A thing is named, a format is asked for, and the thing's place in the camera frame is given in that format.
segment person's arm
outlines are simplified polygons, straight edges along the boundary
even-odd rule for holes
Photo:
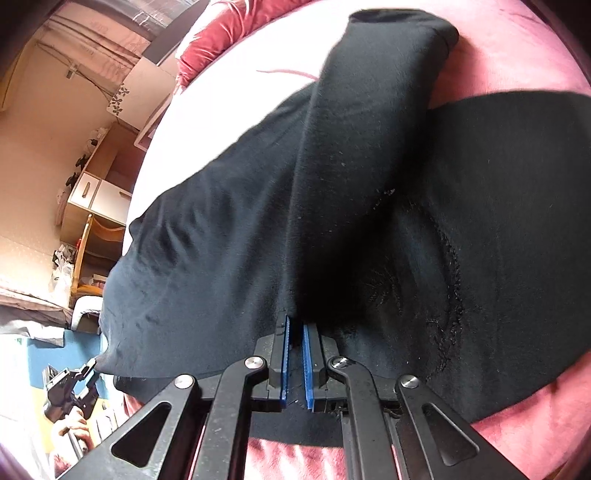
[[[68,431],[72,431],[77,439],[84,441],[88,450],[92,450],[95,447],[81,409],[73,407],[65,419],[58,420],[54,424],[51,431],[54,450],[50,457],[53,460],[53,469],[56,477],[77,462],[76,455],[67,437]]]

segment black fabric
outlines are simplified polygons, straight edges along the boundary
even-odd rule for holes
[[[286,307],[474,421],[587,351],[591,100],[503,93],[427,112],[456,40],[424,12],[355,14],[317,83],[132,222],[99,369],[217,371]],[[337,422],[295,390],[292,431],[255,418],[254,434],[332,445]]]

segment wall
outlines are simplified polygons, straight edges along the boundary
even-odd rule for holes
[[[57,194],[81,156],[91,130],[114,117],[108,100],[35,47],[11,107],[0,113],[0,275],[47,294]]]

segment white drawer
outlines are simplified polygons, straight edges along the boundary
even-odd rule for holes
[[[76,184],[76,188],[70,195],[70,201],[81,207],[89,208],[90,202],[92,201],[92,197],[95,194],[95,190],[99,183],[99,179],[88,175],[87,173],[83,173]]]
[[[125,225],[130,201],[131,194],[129,192],[108,181],[101,180],[90,209],[103,217]]]

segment human hand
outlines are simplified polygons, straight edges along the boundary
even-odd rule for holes
[[[65,419],[55,422],[52,436],[54,437],[53,443],[56,449],[59,449],[59,446],[64,443],[63,439],[60,439],[60,437],[65,436],[68,431],[72,431],[74,437],[82,440],[88,447],[88,450],[92,450],[95,447],[90,436],[90,430],[86,423],[86,419],[84,418],[81,409],[78,407],[73,407],[72,411]]]

